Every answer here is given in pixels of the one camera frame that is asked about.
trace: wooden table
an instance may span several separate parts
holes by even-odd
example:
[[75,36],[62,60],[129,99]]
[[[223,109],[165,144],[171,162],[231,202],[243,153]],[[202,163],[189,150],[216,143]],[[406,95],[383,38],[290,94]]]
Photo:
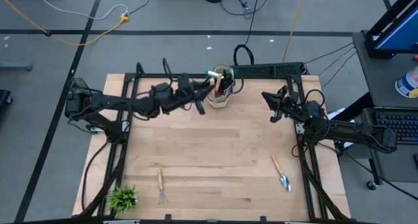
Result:
[[[104,93],[120,95],[123,77],[109,74]],[[321,89],[318,76],[303,76],[302,81],[305,93]],[[161,82],[167,79],[141,78],[138,92]],[[270,123],[273,111],[261,96],[262,91],[275,93],[284,84],[285,80],[247,79],[242,92],[233,95],[226,108],[214,109],[205,101],[203,116],[192,106],[190,111],[179,109],[150,121],[134,119],[122,183],[136,187],[138,208],[120,218],[164,219],[165,214],[172,214],[173,219],[254,221],[266,216],[269,221],[308,221],[299,158],[291,155],[296,144],[293,121],[283,117]],[[310,94],[309,100],[314,99],[320,102],[321,96]],[[103,110],[102,114],[116,119],[116,111]],[[86,164],[104,141],[103,133],[92,136]],[[333,146],[329,140],[322,143]],[[89,170],[86,203],[103,184],[109,148],[95,158]],[[321,146],[316,152],[324,190],[349,216],[335,153]],[[288,176],[291,192],[281,185],[272,154]],[[163,170],[169,199],[164,204],[158,204],[158,168]],[[312,191],[320,217],[317,193]],[[80,194],[81,186],[74,214],[81,212]]]

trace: bottle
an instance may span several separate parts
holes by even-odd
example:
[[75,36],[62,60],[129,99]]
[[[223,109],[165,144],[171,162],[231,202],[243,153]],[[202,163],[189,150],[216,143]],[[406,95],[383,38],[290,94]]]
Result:
[[399,78],[394,83],[394,88],[404,97],[418,97],[418,67]]

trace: small potted plant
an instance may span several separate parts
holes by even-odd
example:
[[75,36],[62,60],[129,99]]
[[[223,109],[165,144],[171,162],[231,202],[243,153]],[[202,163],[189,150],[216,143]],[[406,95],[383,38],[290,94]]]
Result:
[[109,210],[115,211],[116,216],[129,211],[138,206],[137,192],[135,186],[130,188],[129,186],[116,188],[115,191],[108,197]]

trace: concrete floor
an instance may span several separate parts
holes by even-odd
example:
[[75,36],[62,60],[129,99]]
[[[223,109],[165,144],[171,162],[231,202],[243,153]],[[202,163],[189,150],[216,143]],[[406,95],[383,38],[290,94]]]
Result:
[[[38,24],[47,29],[75,33],[59,36],[80,42],[87,18],[52,10],[40,0],[11,1]],[[95,0],[49,1],[60,8],[89,13]],[[145,1],[100,0],[97,15],[102,16],[117,3],[126,3],[133,9]],[[254,4],[254,0],[246,1],[250,6]],[[269,0],[255,15],[253,30],[289,31],[299,2]],[[225,0],[224,4],[241,12],[234,0]],[[293,38],[286,61],[308,61],[351,42],[347,34],[370,28],[385,10],[383,0],[306,0],[297,31],[309,32],[299,33]],[[130,22],[120,27],[120,30],[141,32],[105,36],[85,47],[77,64],[77,47],[44,35],[25,34],[33,33],[33,27],[3,1],[0,1],[0,11],[0,59],[31,61],[34,66],[31,72],[0,72],[0,89],[11,90],[14,97],[14,104],[1,121],[0,200],[3,202],[0,204],[0,223],[13,222],[16,217],[71,67],[77,67],[76,76],[98,89],[103,87],[108,73],[133,72],[137,61],[142,63],[146,72],[163,72],[163,57],[167,58],[173,72],[202,72],[219,63],[233,63],[234,47],[246,39],[237,31],[248,30],[250,23],[203,0],[151,0],[147,7],[131,16]],[[91,30],[115,26],[122,12],[123,9],[118,8],[108,18],[94,21]],[[12,34],[17,29],[20,35]],[[161,35],[152,35],[148,31],[161,31]],[[207,34],[187,35],[192,34],[191,31],[205,31]],[[222,31],[231,32],[221,35]],[[287,37],[268,34],[254,35],[249,40],[248,46],[256,63],[281,62]],[[310,63],[311,74],[321,72],[338,56],[339,53]],[[249,63],[243,53],[238,54],[238,59],[240,64]],[[342,62],[344,59],[321,75],[322,84]],[[347,62],[323,91],[329,111],[347,107],[367,92],[357,56]],[[62,116],[26,221],[71,216],[88,145],[89,135],[68,126]],[[388,185],[376,191],[367,190],[365,181],[370,179],[370,175],[345,157],[340,166],[353,218],[376,223],[413,223],[418,218],[418,203]],[[418,195],[416,184],[397,184]]]

